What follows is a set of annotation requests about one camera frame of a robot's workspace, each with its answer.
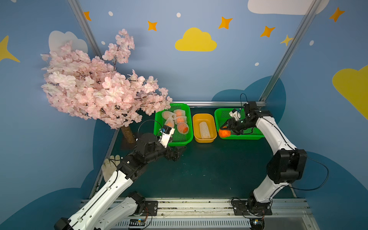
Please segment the netted orange with opening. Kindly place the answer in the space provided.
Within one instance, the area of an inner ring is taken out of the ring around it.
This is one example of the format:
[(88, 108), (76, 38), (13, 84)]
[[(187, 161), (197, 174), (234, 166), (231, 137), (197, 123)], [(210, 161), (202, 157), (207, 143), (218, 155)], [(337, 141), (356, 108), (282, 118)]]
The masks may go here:
[(177, 130), (180, 134), (186, 135), (189, 132), (189, 126), (185, 122), (179, 122), (177, 124)]

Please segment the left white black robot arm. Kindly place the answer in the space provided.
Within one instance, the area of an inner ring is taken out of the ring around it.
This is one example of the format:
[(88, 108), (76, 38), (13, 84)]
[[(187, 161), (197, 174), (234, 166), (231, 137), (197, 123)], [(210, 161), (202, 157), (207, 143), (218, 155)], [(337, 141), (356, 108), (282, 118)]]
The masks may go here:
[(79, 211), (69, 218), (56, 222), (56, 230), (110, 230), (120, 220), (140, 215), (146, 199), (138, 192), (132, 192), (120, 204), (111, 208), (116, 199), (129, 188), (147, 169), (149, 163), (164, 157), (178, 161), (186, 150), (185, 146), (169, 147), (173, 131), (157, 137), (152, 133), (143, 134), (135, 149), (125, 156), (104, 186)]

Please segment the peeled bare orange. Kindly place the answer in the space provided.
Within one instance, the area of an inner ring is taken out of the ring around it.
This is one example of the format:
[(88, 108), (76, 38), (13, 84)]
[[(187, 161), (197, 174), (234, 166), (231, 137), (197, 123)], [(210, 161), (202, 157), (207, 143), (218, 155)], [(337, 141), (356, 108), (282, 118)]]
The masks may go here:
[(220, 136), (220, 138), (224, 139), (224, 138), (231, 136), (232, 132), (230, 130), (220, 129), (218, 131), (218, 135)]

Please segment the white foam net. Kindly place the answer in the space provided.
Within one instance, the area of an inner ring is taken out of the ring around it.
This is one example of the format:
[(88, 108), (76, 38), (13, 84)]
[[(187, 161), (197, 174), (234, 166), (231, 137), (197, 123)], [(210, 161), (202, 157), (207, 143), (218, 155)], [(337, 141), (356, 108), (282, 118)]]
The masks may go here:
[(207, 123), (205, 121), (199, 124), (200, 136), (202, 139), (210, 139), (210, 131)]

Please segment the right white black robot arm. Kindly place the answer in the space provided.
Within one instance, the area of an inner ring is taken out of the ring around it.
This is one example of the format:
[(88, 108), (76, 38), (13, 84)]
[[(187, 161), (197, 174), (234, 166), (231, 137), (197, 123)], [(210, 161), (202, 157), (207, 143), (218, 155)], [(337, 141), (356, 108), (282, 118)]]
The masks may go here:
[(273, 151), (273, 157), (266, 166), (266, 177), (247, 199), (246, 211), (255, 216), (270, 215), (274, 196), (283, 188), (302, 178), (307, 153), (292, 144), (278, 127), (268, 110), (261, 110), (256, 102), (243, 105), (244, 116), (233, 109), (230, 118), (219, 128), (223, 137), (243, 135), (249, 128), (257, 128), (264, 135)]

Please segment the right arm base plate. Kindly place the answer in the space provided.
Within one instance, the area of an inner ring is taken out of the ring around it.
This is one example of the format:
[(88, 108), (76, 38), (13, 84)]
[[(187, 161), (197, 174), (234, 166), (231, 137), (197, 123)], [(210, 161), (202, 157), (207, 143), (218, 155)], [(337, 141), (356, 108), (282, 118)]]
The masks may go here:
[(271, 216), (271, 203), (251, 202), (248, 206), (247, 200), (233, 199), (230, 201), (236, 216)]

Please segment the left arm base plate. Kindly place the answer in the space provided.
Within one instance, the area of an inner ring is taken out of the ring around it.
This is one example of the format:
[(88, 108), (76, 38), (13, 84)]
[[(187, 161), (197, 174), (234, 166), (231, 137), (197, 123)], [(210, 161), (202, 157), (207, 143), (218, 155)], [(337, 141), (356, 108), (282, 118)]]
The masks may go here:
[(157, 216), (158, 212), (158, 201), (156, 200), (146, 200), (138, 206), (138, 211), (140, 216)]

